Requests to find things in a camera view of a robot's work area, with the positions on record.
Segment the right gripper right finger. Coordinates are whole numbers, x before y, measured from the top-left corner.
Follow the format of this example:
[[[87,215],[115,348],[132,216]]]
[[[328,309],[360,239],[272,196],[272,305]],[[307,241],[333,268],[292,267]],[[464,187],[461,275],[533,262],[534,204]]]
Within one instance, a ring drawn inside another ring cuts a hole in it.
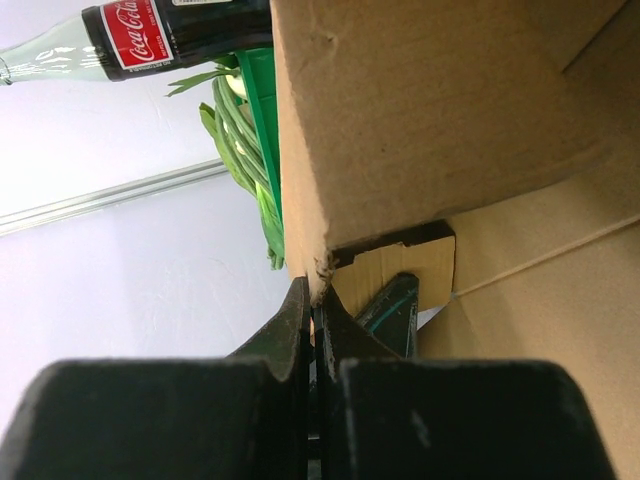
[[[540,360],[396,356],[329,291],[316,310],[326,479],[612,479],[582,390]]]

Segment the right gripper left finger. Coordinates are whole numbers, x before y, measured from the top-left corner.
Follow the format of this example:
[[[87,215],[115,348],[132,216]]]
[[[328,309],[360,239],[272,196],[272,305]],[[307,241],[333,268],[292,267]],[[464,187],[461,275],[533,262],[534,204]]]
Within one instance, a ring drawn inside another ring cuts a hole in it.
[[[55,362],[1,443],[5,479],[303,479],[309,287],[232,354]]]

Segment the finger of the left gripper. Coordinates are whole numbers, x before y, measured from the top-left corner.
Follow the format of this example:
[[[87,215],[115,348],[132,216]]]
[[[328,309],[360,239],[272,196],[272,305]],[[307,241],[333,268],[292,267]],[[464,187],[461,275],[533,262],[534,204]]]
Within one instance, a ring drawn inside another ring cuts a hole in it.
[[[398,356],[417,350],[419,279],[402,272],[379,290],[355,321]]]

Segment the small cardboard box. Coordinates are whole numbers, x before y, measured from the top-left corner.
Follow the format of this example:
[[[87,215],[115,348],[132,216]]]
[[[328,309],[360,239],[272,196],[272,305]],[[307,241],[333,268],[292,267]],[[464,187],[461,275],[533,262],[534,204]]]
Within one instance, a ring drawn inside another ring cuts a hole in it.
[[[565,367],[639,475],[639,5],[275,1],[285,248],[322,300],[350,247],[454,230],[430,358]]]

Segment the long green beans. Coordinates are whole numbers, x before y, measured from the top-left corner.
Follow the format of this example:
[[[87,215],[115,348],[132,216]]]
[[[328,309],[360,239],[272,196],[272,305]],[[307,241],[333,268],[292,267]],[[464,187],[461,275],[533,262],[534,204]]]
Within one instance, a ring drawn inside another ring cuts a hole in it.
[[[284,230],[267,178],[265,161],[254,126],[243,113],[248,102],[239,102],[224,77],[212,81],[215,106],[201,118],[234,181],[256,200],[267,257],[273,270],[285,265]]]

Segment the white radish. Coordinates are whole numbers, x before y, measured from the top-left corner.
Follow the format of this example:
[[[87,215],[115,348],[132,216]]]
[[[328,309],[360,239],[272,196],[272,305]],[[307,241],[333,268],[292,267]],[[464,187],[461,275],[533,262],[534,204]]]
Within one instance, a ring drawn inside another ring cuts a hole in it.
[[[244,83],[244,79],[241,75],[240,71],[237,70],[228,70],[225,75],[225,80],[232,90],[232,92],[239,98],[247,101],[248,94],[246,92],[246,86]]]

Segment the green plastic tray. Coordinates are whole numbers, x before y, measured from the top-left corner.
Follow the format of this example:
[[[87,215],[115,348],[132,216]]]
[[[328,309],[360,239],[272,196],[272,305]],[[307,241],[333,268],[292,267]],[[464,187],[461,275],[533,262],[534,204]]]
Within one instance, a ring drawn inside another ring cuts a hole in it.
[[[236,54],[253,115],[267,178],[279,219],[282,219],[278,103],[274,49]]]

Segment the large green leaf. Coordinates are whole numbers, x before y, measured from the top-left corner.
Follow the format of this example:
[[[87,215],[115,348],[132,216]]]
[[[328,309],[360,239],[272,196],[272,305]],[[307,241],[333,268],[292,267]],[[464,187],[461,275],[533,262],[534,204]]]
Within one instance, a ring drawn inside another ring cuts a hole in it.
[[[225,77],[228,75],[237,75],[240,73],[240,64],[235,61],[230,64],[217,63],[215,68],[211,71],[199,73],[194,76],[177,80],[169,84],[171,90],[166,94],[166,97],[170,98],[179,94],[182,94],[198,85],[205,82],[213,81],[219,77]]]

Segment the cola glass bottle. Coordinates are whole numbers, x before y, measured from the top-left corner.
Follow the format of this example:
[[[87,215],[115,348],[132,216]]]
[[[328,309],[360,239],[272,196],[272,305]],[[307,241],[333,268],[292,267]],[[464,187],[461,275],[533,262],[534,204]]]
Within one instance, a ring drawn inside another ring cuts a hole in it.
[[[1,83],[119,82],[271,45],[267,1],[110,1],[1,53]]]

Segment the aluminium frame rail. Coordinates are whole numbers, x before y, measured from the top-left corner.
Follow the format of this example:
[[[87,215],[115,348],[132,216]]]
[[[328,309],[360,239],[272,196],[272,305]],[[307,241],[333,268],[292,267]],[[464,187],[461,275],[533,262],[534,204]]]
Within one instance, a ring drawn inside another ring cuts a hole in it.
[[[171,170],[1,217],[1,236],[163,193],[226,174],[221,159]]]

